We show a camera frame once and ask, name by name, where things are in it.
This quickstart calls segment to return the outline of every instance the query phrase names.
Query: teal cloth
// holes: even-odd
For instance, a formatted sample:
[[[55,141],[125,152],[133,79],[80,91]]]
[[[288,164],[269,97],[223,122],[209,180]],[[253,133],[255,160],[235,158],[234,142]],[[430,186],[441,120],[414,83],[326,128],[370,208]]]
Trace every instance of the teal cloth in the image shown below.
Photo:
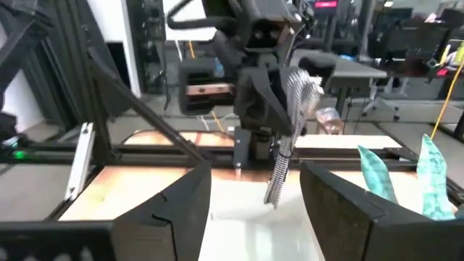
[[[357,149],[360,152],[362,174],[369,191],[398,204],[389,170],[384,161],[363,146],[358,146]]]
[[[447,163],[427,135],[422,138],[417,174],[422,185],[423,215],[433,220],[454,219],[447,196]]]

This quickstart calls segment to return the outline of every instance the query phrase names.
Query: computer monitor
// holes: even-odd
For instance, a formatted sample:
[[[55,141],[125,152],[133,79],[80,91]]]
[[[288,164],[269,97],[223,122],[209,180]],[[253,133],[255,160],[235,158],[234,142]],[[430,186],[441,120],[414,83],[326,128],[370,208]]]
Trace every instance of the computer monitor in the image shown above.
[[[445,9],[464,10],[464,3],[462,1],[442,1],[436,9],[435,15],[441,17]]]
[[[375,34],[376,38],[369,42],[373,45],[369,48],[369,55],[427,62],[435,57],[447,32],[448,29],[441,24],[405,20],[401,25]]]
[[[464,25],[464,11],[457,9],[445,9],[439,19],[445,22],[449,28],[460,28]]]
[[[384,32],[396,21],[410,19],[412,15],[413,8],[383,8],[374,13],[374,31]]]

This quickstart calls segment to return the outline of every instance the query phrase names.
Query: desk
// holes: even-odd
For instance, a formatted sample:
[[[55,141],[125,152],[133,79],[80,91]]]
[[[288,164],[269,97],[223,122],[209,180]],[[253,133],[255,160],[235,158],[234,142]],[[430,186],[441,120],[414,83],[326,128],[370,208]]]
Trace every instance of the desk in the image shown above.
[[[345,100],[349,95],[349,90],[353,88],[370,88],[370,79],[386,78],[386,72],[372,68],[359,62],[343,59],[335,54],[324,53],[320,50],[299,50],[298,54],[294,52],[294,56],[298,55],[301,58],[310,57],[318,60],[332,55],[336,59],[336,66],[332,76],[327,82],[329,88],[337,89],[335,109],[343,117],[343,108]]]
[[[202,146],[232,146],[214,133],[183,133]],[[136,133],[128,144],[169,144],[157,132]],[[308,135],[298,146],[371,149],[398,147],[388,136]],[[60,220],[111,220],[134,208],[180,178],[187,169],[175,167],[105,167]],[[336,175],[365,188],[360,172]],[[210,218],[200,260],[323,260],[304,208],[299,172],[291,171],[277,210],[262,203],[270,173],[212,170]],[[399,203],[420,212],[422,199],[415,173],[391,173]]]

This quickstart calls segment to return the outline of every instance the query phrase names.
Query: wooden surface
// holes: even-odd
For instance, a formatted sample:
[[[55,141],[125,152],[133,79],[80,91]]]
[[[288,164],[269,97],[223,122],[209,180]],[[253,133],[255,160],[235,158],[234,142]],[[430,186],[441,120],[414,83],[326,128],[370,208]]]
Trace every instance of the wooden surface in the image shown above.
[[[183,136],[202,146],[232,145],[227,137],[213,133],[184,133]],[[136,133],[127,144],[169,144],[166,138],[156,132]],[[299,147],[342,147],[353,148],[358,144],[375,149],[399,146],[388,136],[305,136],[298,142]],[[105,167],[88,188],[78,197],[61,220],[105,220],[132,209],[155,195],[188,170],[168,167]],[[338,176],[365,188],[360,172],[335,172]],[[246,188],[256,195],[263,195],[269,172],[242,171],[240,177],[233,170],[213,170],[212,209],[224,205],[228,194],[234,194],[235,204],[248,204],[250,194],[237,193]],[[421,212],[422,197],[415,173],[390,173],[399,203],[416,212]],[[299,191],[299,172],[291,171],[286,187]]]

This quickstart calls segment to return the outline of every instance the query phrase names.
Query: office chair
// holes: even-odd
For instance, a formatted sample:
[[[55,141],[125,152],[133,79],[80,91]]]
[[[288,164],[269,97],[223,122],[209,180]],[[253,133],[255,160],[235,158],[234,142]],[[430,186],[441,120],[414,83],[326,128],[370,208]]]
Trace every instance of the office chair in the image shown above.
[[[393,112],[393,120],[400,119],[398,104],[389,99],[407,96],[405,89],[408,86],[409,78],[403,78],[400,81],[397,91],[393,91],[394,79],[394,77],[386,79],[385,85],[382,85],[381,81],[371,81],[369,103],[362,109],[361,115],[363,117],[367,116],[370,110],[376,110],[377,107],[382,106]],[[383,87],[383,92],[381,94],[379,93],[379,87]]]
[[[402,37],[397,37],[400,36],[399,33],[401,30],[401,27],[395,23],[393,26],[387,29],[385,34],[383,34],[380,39],[377,34],[372,35],[371,39],[369,40],[369,56],[375,58],[380,57],[380,63],[384,62],[386,59],[393,59],[393,57],[397,56],[397,52],[390,50],[395,50],[395,46],[398,46],[397,48],[401,48],[401,43],[398,42],[398,39],[402,39]],[[369,102],[362,109],[361,115],[363,117],[367,116],[370,110],[375,110],[377,107],[382,106],[393,112],[393,120],[400,119],[398,104],[389,99],[406,96],[405,89],[407,88],[409,79],[404,78],[401,80],[398,91],[393,92],[394,80],[395,77],[390,77],[384,80],[370,82]]]

